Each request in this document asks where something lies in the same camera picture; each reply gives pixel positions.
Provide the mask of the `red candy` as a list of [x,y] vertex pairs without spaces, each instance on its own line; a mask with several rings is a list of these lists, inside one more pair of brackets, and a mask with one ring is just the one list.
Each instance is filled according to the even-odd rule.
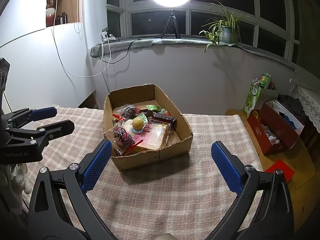
[[115,127],[112,134],[120,155],[123,155],[135,144],[133,137],[124,127]]

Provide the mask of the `yellow jelly cup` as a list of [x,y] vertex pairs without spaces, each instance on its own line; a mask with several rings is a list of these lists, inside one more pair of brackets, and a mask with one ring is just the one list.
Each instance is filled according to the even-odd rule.
[[134,132],[141,132],[145,127],[145,120],[143,117],[136,117],[132,120],[131,124],[132,130]]

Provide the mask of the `green candy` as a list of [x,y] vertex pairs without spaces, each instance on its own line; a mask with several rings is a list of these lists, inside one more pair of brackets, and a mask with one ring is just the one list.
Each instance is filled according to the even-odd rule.
[[162,110],[162,108],[157,105],[146,105],[146,109],[156,113],[159,113]]

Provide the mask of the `Snickers chocolate bar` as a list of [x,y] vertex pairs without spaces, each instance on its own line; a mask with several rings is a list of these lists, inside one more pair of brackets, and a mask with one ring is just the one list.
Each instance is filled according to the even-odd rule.
[[152,113],[152,119],[153,119],[153,121],[170,124],[173,129],[176,129],[177,120],[176,120],[175,117],[153,112]]

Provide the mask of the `dark dates snack bag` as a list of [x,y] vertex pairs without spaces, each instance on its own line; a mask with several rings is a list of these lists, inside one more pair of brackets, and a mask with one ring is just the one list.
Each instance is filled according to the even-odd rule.
[[120,115],[125,119],[134,119],[140,115],[140,109],[134,105],[123,105],[120,108]]

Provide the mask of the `red flat envelope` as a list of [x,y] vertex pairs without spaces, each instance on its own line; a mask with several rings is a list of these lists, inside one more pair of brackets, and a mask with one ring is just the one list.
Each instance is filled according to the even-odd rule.
[[284,174],[285,180],[289,183],[295,174],[295,171],[285,164],[282,160],[277,160],[274,164],[272,164],[269,168],[265,170],[267,173],[273,173],[276,170],[281,170]]

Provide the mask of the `pink plaid tablecloth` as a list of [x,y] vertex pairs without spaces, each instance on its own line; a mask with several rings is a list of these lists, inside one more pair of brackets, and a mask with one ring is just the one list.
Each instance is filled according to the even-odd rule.
[[[43,160],[27,164],[31,188],[42,167],[64,170],[79,163],[103,138],[103,110],[64,108],[55,118],[30,128],[72,120],[71,135],[53,140]],[[118,239],[153,239],[171,233],[177,239],[205,239],[236,198],[211,157],[211,145],[221,141],[244,163],[263,168],[239,115],[183,114],[191,126],[189,153],[120,172],[109,160],[94,190],[87,196]]]

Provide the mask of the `red open gift box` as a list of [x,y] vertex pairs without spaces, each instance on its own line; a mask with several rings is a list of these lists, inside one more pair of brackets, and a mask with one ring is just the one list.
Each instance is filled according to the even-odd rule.
[[247,121],[263,155],[291,149],[304,129],[304,124],[278,100],[264,102],[261,109],[252,110]]

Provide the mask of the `cardboard box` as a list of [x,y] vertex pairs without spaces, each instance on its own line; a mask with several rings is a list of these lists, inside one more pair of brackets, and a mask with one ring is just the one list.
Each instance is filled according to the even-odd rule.
[[114,90],[104,103],[104,137],[120,171],[187,153],[193,133],[186,118],[154,84]]

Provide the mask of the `packaged white bread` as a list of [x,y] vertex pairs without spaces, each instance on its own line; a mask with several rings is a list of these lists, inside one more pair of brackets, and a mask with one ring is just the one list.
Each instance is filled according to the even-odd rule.
[[171,125],[157,122],[140,115],[145,120],[145,127],[141,132],[134,132],[131,124],[133,119],[127,119],[119,124],[124,127],[133,137],[135,144],[131,146],[123,155],[128,156],[143,151],[156,151],[167,145]]

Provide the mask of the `white power strip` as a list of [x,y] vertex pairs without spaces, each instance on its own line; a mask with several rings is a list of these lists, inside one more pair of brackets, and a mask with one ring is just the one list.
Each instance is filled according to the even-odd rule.
[[111,42],[118,41],[117,38],[114,37],[112,34],[110,34],[108,31],[101,32],[101,40],[103,42],[105,42],[105,41],[111,41]]

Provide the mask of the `white lace cloth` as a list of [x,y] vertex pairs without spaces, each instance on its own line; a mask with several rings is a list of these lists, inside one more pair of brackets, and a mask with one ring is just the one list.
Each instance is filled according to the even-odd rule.
[[309,117],[313,123],[317,132],[320,132],[320,109],[319,109],[319,94],[304,88],[299,85],[295,85],[291,91],[292,97],[298,99],[302,104],[305,114]]

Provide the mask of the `green tissue box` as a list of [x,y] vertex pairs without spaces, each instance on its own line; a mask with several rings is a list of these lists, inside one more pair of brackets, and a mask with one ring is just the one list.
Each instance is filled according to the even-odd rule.
[[254,109],[263,89],[268,89],[271,83],[271,75],[268,73],[262,74],[261,77],[253,79],[249,93],[243,108],[243,112],[249,117],[250,112]]

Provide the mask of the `black tripod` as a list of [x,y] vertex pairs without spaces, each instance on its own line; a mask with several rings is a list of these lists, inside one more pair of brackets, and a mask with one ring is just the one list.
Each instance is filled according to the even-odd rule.
[[172,9],[170,12],[170,16],[165,24],[163,33],[161,34],[161,39],[169,37],[170,35],[174,34],[176,39],[180,39],[180,31],[178,29],[178,22],[176,18],[175,9]]

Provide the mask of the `potted spider plant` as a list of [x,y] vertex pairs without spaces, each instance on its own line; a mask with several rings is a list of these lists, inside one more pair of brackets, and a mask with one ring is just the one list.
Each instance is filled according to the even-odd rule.
[[199,32],[200,35],[203,34],[209,41],[204,49],[205,53],[211,46],[218,46],[221,42],[235,44],[241,41],[239,23],[244,18],[249,17],[246,14],[235,16],[234,12],[229,12],[218,0],[215,0],[212,5],[218,7],[218,16],[206,20],[205,24],[202,25],[203,29]]

